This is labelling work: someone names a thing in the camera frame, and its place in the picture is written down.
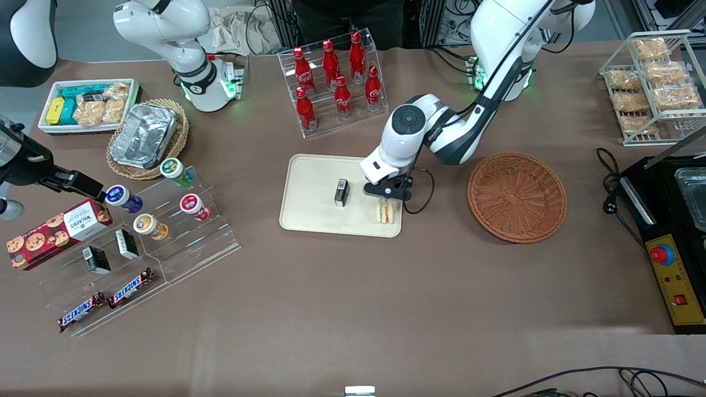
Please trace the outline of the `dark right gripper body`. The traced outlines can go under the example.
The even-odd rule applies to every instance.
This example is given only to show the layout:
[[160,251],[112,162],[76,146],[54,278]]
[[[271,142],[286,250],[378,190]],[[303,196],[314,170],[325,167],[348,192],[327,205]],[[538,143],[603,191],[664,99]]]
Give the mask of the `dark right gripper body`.
[[14,186],[53,186],[51,152],[26,136],[23,124],[2,116],[1,125],[1,182]]

